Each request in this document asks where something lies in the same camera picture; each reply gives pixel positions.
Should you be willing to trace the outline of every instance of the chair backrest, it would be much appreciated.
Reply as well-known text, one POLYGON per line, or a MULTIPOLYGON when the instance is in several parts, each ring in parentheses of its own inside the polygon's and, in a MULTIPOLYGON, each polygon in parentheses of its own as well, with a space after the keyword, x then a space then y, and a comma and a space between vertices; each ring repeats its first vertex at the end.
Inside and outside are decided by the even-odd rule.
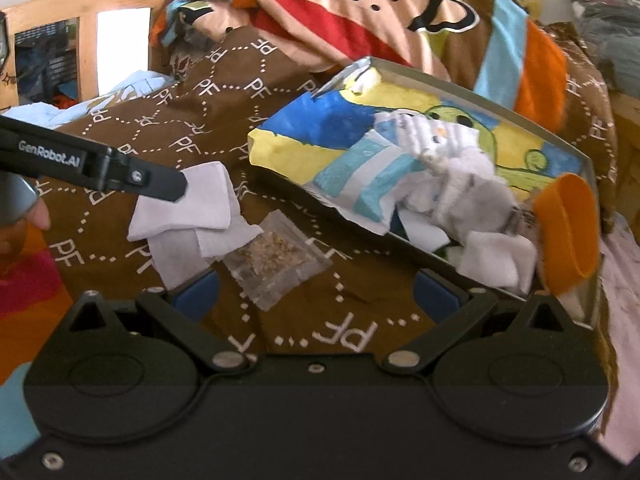
MULTIPOLYGON (((79 100, 98 95, 97 16, 100 12, 123 9, 151 9, 150 27, 162 12, 166 0, 31 0, 2 11, 6 14, 10 54, 0 73, 0 112, 18 104, 15 72, 15 35, 49 23, 78 19, 76 57, 79 100)), ((161 51, 149 47, 149 69, 165 72, 161 51)))

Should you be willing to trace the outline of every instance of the plastic bag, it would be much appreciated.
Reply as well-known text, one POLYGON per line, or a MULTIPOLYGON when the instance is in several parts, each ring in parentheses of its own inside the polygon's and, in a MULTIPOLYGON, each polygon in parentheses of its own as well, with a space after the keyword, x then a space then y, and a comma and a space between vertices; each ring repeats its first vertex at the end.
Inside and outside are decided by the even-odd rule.
POLYGON ((331 266, 279 209, 260 224, 263 233, 223 261, 249 299, 268 311, 290 290, 331 266))

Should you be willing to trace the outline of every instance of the finger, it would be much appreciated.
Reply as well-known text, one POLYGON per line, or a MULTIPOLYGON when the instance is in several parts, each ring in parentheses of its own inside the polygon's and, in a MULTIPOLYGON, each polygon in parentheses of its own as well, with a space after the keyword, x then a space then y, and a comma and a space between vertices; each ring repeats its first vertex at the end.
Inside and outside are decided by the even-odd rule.
POLYGON ((49 218, 49 210, 42 199, 36 202, 30 211, 25 216, 34 227, 46 231, 51 227, 51 219, 49 218))

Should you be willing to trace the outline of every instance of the clothing pile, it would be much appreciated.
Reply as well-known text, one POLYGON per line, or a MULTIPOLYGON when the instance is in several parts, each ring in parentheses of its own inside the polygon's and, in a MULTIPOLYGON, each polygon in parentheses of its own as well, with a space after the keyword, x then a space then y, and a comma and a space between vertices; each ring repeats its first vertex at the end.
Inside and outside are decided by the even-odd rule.
POLYGON ((640 98, 640 0, 572 0, 575 26, 612 88, 640 98))

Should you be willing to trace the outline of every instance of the white cloth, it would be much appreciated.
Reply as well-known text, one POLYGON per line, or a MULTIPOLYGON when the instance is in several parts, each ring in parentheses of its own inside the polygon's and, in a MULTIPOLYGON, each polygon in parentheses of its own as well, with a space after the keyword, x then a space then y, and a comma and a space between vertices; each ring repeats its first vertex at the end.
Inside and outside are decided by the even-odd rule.
POLYGON ((148 243, 154 268, 168 290, 209 268, 200 255, 194 229, 164 231, 149 238, 148 243))
POLYGON ((200 254, 207 260, 219 260, 231 251, 247 245, 262 232, 259 225, 249 225, 240 214, 240 203, 229 174, 224 166, 226 192, 231 213, 231 222, 226 230, 196 229, 200 254))
POLYGON ((418 213, 430 213, 436 207, 442 192, 442 178, 433 171, 416 171, 407 175, 398 186, 404 195, 407 209, 418 213))
POLYGON ((507 233, 516 225, 518 204, 509 186, 479 176, 449 209, 452 235, 464 243, 469 231, 507 233))
POLYGON ((471 231, 458 273, 486 286, 528 294, 538 251, 524 236, 471 231))
POLYGON ((187 191, 178 202, 165 202, 141 196, 129 224, 127 240, 150 238, 170 229, 227 229, 231 212, 226 168, 220 162, 207 162, 182 171, 187 191))
POLYGON ((442 227, 450 236, 455 234, 451 225, 449 210, 471 187, 473 176, 496 179, 494 164, 485 152, 468 148, 462 156, 447 161, 447 174, 433 213, 434 224, 442 227))
POLYGON ((374 129, 430 168, 461 156, 465 148, 478 148, 478 130, 408 110, 375 114, 374 129))
POLYGON ((453 265, 454 267, 459 266, 462 261, 462 253, 465 251, 465 248, 460 245, 455 245, 451 247, 447 247, 447 257, 446 260, 453 265))
POLYGON ((432 225, 423 213, 399 207, 398 217, 411 244, 423 251, 433 253, 450 242, 446 232, 432 225))

